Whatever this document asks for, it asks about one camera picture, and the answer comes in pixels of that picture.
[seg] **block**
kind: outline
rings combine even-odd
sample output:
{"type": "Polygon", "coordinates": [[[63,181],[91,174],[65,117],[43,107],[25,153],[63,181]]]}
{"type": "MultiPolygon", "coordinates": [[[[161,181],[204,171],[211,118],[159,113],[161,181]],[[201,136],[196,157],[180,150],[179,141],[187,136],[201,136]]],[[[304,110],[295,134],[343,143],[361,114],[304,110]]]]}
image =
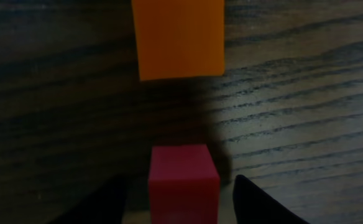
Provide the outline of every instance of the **block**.
{"type": "Polygon", "coordinates": [[[222,75],[224,0],[132,0],[141,80],[222,75]]]}
{"type": "Polygon", "coordinates": [[[219,188],[220,178],[206,145],[152,149],[153,224],[217,224],[219,188]]]}

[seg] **orange sticky note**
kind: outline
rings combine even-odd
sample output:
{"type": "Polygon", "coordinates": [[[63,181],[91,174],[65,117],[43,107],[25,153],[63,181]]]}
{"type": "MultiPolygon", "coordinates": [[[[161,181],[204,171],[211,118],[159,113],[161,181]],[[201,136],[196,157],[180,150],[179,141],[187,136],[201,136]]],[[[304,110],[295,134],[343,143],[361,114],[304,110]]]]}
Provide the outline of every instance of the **orange sticky note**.
{"type": "Polygon", "coordinates": [[[141,80],[222,75],[224,0],[132,0],[141,80]]]}

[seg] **cube top face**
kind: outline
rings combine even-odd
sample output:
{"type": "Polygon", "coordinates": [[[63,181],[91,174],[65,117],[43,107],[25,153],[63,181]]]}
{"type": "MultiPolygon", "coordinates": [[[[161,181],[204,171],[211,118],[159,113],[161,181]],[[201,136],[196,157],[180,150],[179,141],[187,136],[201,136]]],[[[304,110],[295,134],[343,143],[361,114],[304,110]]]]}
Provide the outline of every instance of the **cube top face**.
{"type": "Polygon", "coordinates": [[[150,181],[219,179],[206,145],[155,146],[150,181]]]}
{"type": "Polygon", "coordinates": [[[224,0],[132,0],[141,80],[224,73],[224,0]]]}

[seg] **dark wood grain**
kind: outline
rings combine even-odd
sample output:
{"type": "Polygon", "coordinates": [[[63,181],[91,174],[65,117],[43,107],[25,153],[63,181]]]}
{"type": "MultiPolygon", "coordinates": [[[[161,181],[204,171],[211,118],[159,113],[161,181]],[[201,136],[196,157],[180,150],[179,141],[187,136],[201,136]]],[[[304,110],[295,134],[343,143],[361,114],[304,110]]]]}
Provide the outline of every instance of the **dark wood grain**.
{"type": "Polygon", "coordinates": [[[310,223],[363,223],[363,0],[227,0],[226,63],[140,83],[130,1],[0,1],[0,223],[46,223],[184,142],[310,223]]]}

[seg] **red cube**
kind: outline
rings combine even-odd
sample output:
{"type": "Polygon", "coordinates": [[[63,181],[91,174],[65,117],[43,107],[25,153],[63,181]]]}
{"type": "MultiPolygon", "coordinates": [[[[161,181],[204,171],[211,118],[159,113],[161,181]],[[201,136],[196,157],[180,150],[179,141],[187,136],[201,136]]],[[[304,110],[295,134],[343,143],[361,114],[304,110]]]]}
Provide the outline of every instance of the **red cube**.
{"type": "Polygon", "coordinates": [[[206,145],[153,148],[149,177],[153,224],[217,224],[219,188],[206,145]]]}

